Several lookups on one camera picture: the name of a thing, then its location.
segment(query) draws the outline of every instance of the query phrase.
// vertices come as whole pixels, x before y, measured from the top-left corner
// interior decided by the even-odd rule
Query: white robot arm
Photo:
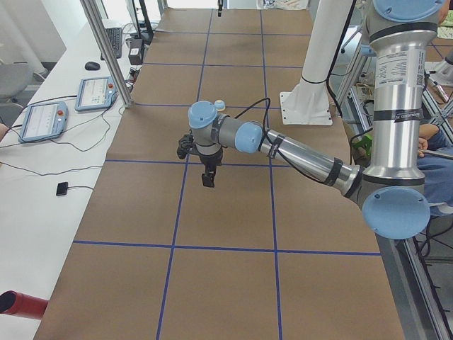
[[[205,165],[203,185],[213,187],[222,146],[260,151],[337,188],[383,237],[406,239],[423,231],[430,209],[423,196],[424,175],[416,166],[418,127],[423,116],[425,49],[437,34],[437,12],[443,2],[374,0],[370,6],[364,30],[377,54],[377,69],[368,168],[344,164],[257,123],[219,114],[207,101],[190,108],[191,133],[180,141],[178,156],[198,155]]]

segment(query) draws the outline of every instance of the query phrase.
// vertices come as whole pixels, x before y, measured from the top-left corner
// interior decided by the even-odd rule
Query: red object
[[[48,301],[12,290],[0,295],[0,314],[41,320]]]

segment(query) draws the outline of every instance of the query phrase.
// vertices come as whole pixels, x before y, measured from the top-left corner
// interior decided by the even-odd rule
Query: green object
[[[358,149],[359,147],[363,148],[367,157],[370,157],[372,141],[373,139],[370,135],[364,135],[359,142],[353,143],[352,147],[354,149]]]
[[[439,26],[453,27],[453,11],[448,11],[447,17]]]

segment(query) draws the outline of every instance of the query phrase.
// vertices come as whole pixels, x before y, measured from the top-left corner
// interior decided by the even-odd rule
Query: grid pattern
[[[206,189],[176,157],[192,103],[236,115],[269,96],[273,129],[348,158],[339,119],[277,110],[308,12],[168,10],[159,28],[35,338],[402,339],[374,235],[335,189],[230,149]]]

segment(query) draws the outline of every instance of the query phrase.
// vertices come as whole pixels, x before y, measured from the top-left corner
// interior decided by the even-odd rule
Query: touchscreen display
[[[50,135],[54,127],[58,104],[33,106],[28,114],[24,138]]]
[[[107,80],[89,79],[84,82],[80,106],[97,106],[105,103]]]

